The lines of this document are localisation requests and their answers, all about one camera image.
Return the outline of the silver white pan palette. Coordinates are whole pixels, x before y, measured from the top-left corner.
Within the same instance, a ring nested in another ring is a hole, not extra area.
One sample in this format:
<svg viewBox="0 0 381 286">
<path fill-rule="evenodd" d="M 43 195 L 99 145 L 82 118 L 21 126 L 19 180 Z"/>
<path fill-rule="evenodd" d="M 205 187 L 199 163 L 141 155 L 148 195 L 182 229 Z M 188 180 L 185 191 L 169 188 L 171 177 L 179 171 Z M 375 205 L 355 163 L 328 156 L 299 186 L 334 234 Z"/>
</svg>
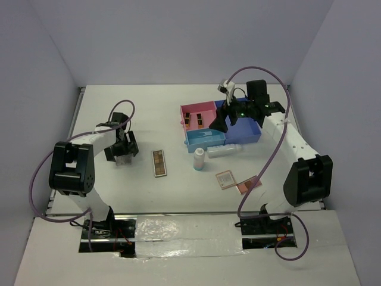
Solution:
<svg viewBox="0 0 381 286">
<path fill-rule="evenodd" d="M 131 165 L 131 164 L 126 164 L 126 158 L 128 155 L 117 156 L 116 165 L 117 166 Z"/>
</svg>

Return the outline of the black gold lipstick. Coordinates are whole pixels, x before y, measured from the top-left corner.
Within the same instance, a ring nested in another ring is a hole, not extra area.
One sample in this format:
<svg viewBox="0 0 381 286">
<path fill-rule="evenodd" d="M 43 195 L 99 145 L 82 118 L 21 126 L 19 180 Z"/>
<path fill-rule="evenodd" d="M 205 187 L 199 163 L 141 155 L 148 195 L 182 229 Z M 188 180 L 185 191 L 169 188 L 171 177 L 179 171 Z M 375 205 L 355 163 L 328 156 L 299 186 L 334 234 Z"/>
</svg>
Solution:
<svg viewBox="0 0 381 286">
<path fill-rule="evenodd" d="M 202 129 L 204 127 L 204 121 L 203 121 L 203 118 L 202 118 L 202 114 L 201 113 L 197 113 L 196 114 L 196 118 L 197 118 L 198 129 Z"/>
<path fill-rule="evenodd" d="M 184 126 L 186 129 L 189 128 L 189 125 L 190 125 L 190 117 L 191 117 L 191 114 L 190 113 L 185 113 L 184 115 Z"/>
</svg>

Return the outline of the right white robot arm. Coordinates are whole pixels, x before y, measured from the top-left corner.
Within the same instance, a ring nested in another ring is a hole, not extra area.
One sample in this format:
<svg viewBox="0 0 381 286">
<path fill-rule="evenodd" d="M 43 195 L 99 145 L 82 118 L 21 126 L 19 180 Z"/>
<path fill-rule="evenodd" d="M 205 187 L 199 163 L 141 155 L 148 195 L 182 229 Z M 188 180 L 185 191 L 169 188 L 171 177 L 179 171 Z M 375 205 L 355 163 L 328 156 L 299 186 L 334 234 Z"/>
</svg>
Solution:
<svg viewBox="0 0 381 286">
<path fill-rule="evenodd" d="M 244 100 L 235 97 L 235 84 L 228 80 L 223 80 L 217 89 L 226 99 L 217 107 L 210 129 L 226 133 L 238 119 L 252 119 L 277 142 L 274 153 L 281 151 L 291 166 L 282 190 L 265 202 L 254 216 L 263 232 L 274 232 L 284 217 L 304 204 L 330 195 L 332 159 L 320 155 L 304 140 L 288 120 L 290 107 L 270 99 L 265 80 L 247 82 Z"/>
</svg>

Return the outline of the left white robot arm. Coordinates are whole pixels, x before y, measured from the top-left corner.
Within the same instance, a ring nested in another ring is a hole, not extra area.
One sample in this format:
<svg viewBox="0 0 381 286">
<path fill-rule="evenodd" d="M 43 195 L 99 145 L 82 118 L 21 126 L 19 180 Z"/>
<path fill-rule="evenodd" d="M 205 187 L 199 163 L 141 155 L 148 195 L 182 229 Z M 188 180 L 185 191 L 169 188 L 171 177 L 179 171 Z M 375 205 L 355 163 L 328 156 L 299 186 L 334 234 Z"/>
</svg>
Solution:
<svg viewBox="0 0 381 286">
<path fill-rule="evenodd" d="M 102 237 L 115 234 L 114 211 L 95 189 L 95 157 L 104 153 L 106 161 L 116 166 L 131 164 L 139 152 L 133 131 L 126 130 L 130 117 L 114 112 L 111 119 L 96 126 L 95 131 L 68 142 L 55 144 L 49 186 L 69 197 L 82 210 L 91 210 L 86 220 Z"/>
</svg>

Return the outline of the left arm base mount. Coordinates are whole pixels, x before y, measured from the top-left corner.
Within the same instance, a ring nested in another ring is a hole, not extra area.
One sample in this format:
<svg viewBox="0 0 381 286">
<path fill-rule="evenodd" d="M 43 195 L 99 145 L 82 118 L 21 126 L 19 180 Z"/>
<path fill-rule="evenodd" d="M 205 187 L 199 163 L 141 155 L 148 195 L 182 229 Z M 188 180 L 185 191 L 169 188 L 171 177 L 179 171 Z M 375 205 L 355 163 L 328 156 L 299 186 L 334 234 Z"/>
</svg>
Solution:
<svg viewBox="0 0 381 286">
<path fill-rule="evenodd" d="M 79 253 L 117 253 L 123 258 L 135 258 L 136 219 L 116 219 L 111 230 L 92 224 L 89 235 L 89 221 L 70 222 L 70 226 L 81 230 Z"/>
</svg>

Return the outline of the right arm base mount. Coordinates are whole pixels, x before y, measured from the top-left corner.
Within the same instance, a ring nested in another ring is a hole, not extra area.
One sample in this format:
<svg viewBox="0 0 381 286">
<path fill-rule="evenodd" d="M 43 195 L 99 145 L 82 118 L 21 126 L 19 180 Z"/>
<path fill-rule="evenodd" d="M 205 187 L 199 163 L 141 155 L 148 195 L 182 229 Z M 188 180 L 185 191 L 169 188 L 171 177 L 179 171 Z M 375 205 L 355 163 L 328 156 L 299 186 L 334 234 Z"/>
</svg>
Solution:
<svg viewBox="0 0 381 286">
<path fill-rule="evenodd" d="M 259 219 L 240 219 L 235 227 L 241 230 L 242 248 L 261 249 L 274 246 L 289 238 L 280 247 L 296 247 L 291 219 L 287 216 L 273 220 L 272 216 Z"/>
</svg>

